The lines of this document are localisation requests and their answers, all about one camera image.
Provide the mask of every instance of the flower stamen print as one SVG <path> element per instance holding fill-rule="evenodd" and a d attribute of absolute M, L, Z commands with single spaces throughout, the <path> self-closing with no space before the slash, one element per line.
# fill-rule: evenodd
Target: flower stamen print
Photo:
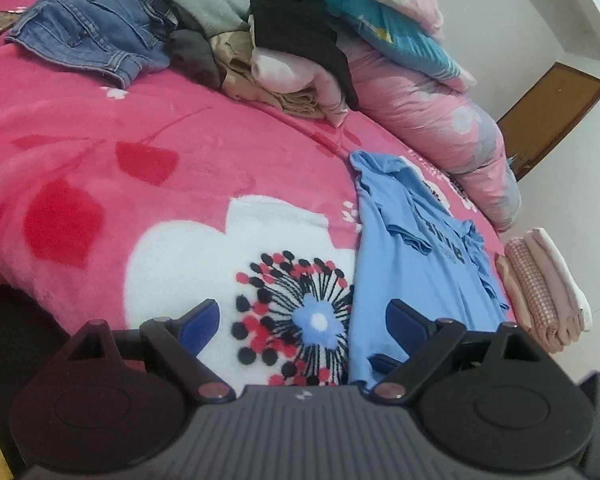
<path fill-rule="evenodd" d="M 232 336 L 245 341 L 238 361 L 251 365 L 259 356 L 275 366 L 272 386 L 346 383 L 353 285 L 343 271 L 331 260 L 311 263 L 289 251 L 262 254 L 250 270 L 235 277 L 256 288 L 257 298 L 235 301 L 244 314 L 231 327 Z"/>

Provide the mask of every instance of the checkered cloth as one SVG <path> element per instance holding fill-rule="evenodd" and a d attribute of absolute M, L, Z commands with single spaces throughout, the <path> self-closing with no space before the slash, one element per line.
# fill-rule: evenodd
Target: checkered cloth
<path fill-rule="evenodd" d="M 505 244 L 504 251 L 522 287 L 539 342 L 551 352 L 561 352 L 564 346 L 557 336 L 558 315 L 554 300 L 524 239 L 512 238 Z"/>
<path fill-rule="evenodd" d="M 149 17 L 149 30 L 161 41 L 178 28 L 179 17 L 175 5 L 170 0 L 138 0 Z"/>

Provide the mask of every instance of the blue jeans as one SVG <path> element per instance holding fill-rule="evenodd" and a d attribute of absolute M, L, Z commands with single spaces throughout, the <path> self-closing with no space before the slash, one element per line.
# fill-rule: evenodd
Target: blue jeans
<path fill-rule="evenodd" d="M 38 0 L 6 37 L 59 65 L 112 76 L 128 87 L 169 58 L 138 0 Z"/>

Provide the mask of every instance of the brown door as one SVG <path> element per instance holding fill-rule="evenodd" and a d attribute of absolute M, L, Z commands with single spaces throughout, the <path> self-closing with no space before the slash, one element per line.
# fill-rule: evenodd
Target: brown door
<path fill-rule="evenodd" d="M 511 169 L 525 176 L 582 120 L 600 99 L 600 79 L 562 63 L 554 64 L 503 118 Z"/>

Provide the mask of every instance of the bed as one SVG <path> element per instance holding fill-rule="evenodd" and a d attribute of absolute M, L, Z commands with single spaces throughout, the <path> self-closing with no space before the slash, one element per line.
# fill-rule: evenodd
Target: bed
<path fill-rule="evenodd" d="M 502 245 L 474 202 L 361 112 L 334 128 L 172 70 L 123 91 L 0 39 L 0 282 L 69 334 L 93 318 L 113 329 L 177 318 L 214 298 L 220 326 L 199 358 L 238 391 L 271 384 L 266 364 L 236 358 L 232 327 L 258 313 L 271 269 L 329 269 L 321 299 L 350 297 L 361 225 L 347 158 L 358 149 L 415 168 L 451 215 L 475 223 L 493 264 Z"/>

